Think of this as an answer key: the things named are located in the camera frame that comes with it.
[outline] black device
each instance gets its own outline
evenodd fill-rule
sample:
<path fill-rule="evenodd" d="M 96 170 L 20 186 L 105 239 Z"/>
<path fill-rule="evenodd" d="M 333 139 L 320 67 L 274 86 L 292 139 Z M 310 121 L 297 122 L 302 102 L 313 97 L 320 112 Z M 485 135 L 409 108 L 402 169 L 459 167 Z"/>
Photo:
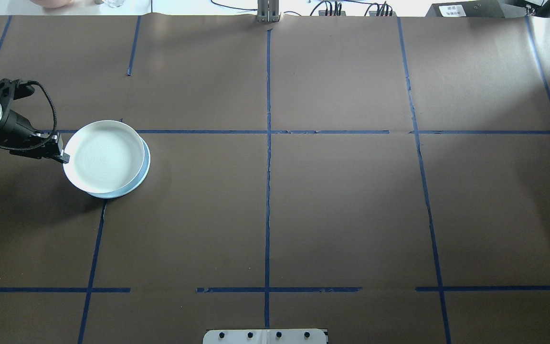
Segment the black device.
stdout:
<path fill-rule="evenodd" d="M 464 15 L 459 17 L 490 17 L 504 18 L 504 12 L 498 0 L 480 0 L 480 1 L 461 1 L 461 2 L 444 2 L 442 4 L 432 4 L 426 17 L 447 17 L 441 11 L 442 6 L 445 6 L 444 11 L 450 6 L 461 6 Z"/>

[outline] black cable connector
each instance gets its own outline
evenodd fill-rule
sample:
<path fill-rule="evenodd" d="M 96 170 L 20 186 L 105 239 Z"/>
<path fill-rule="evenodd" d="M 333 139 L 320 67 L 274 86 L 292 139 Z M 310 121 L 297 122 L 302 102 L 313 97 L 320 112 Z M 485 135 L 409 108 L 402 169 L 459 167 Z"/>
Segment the black cable connector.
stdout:
<path fill-rule="evenodd" d="M 311 14 L 309 16 L 312 16 L 315 10 L 319 7 L 321 4 L 326 4 L 326 13 L 328 14 L 328 11 L 332 11 L 332 2 L 328 0 L 322 0 L 319 2 L 319 4 L 315 5 L 314 9 L 311 11 Z"/>

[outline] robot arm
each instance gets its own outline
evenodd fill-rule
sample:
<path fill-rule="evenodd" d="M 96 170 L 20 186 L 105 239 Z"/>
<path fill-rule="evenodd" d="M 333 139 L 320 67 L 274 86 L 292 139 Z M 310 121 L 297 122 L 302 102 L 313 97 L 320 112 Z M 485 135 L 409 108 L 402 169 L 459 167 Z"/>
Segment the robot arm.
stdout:
<path fill-rule="evenodd" d="M 42 91 L 53 112 L 53 129 L 49 134 L 33 128 L 25 117 L 11 110 L 14 100 L 31 96 L 37 85 Z M 63 139 L 56 131 L 56 111 L 50 96 L 37 81 L 8 80 L 0 81 L 0 148 L 13 155 L 34 159 L 53 159 L 59 163 L 68 163 L 69 155 L 63 151 Z"/>

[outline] white bowl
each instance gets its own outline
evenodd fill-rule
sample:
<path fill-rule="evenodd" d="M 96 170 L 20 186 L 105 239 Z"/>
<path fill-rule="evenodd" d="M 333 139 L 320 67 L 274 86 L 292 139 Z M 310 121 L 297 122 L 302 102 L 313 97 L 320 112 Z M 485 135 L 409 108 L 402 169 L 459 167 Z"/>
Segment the white bowl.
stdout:
<path fill-rule="evenodd" d="M 141 166 L 141 170 L 139 170 L 139 173 L 133 179 L 130 183 L 128 183 L 125 187 L 122 187 L 116 191 L 107 192 L 107 193 L 92 193 L 89 192 L 91 196 L 98 197 L 98 198 L 116 198 L 120 196 L 124 196 L 125 194 L 128 194 L 129 192 L 135 190 L 146 178 L 148 175 L 148 171 L 150 170 L 150 149 L 148 148 L 148 145 L 146 142 L 142 139 L 141 140 L 144 143 L 144 164 Z"/>
<path fill-rule="evenodd" d="M 70 159 L 63 170 L 73 185 L 89 194 L 119 192 L 137 183 L 146 152 L 147 145 L 133 128 L 116 120 L 100 120 L 69 139 L 65 153 Z"/>

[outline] light blue plate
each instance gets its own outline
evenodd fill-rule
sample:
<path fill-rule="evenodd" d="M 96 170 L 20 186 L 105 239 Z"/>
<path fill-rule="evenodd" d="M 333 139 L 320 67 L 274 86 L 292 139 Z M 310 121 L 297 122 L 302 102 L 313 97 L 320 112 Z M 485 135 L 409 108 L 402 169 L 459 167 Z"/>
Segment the light blue plate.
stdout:
<path fill-rule="evenodd" d="M 144 181 L 144 179 L 148 175 L 148 170 L 150 170 L 150 149 L 148 148 L 148 145 L 146 144 L 144 139 L 141 139 L 141 142 L 144 144 L 144 164 L 141 166 L 141 169 L 139 170 L 137 176 L 135 176 L 135 178 L 131 180 L 130 183 L 116 191 L 96 194 L 89 192 L 88 194 L 97 198 L 116 198 L 124 196 L 125 194 L 128 194 L 129 192 L 135 190 L 135 188 Z"/>

